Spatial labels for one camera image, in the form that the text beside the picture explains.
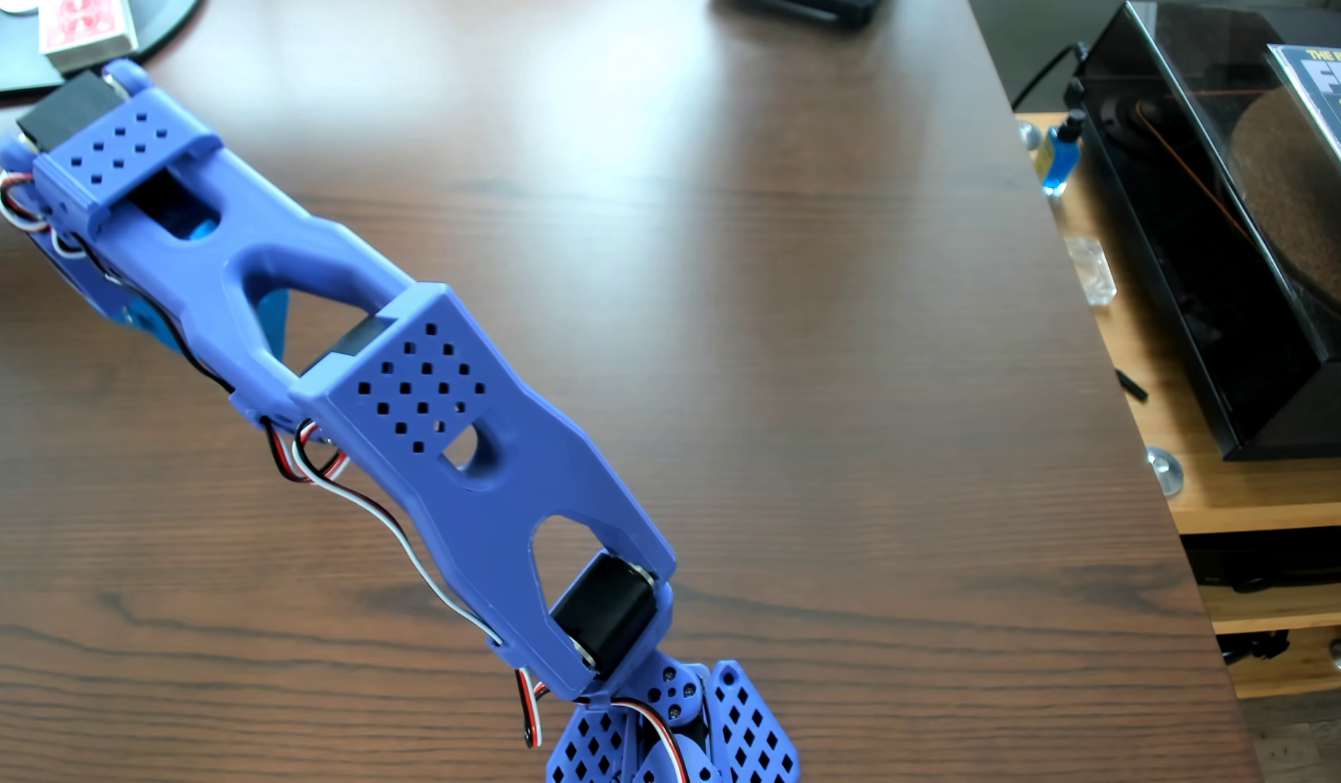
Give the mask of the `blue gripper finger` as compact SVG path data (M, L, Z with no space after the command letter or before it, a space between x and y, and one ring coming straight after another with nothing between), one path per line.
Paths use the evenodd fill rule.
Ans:
M266 345L275 361L284 361L286 328L290 320L290 290L272 290L257 300L257 322L260 322Z

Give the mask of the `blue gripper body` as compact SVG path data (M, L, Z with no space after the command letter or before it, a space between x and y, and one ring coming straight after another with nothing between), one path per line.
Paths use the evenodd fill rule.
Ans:
M156 299L148 298L145 294L127 294L122 308L119 308L119 322L130 328L148 333L170 351L184 355L177 324Z

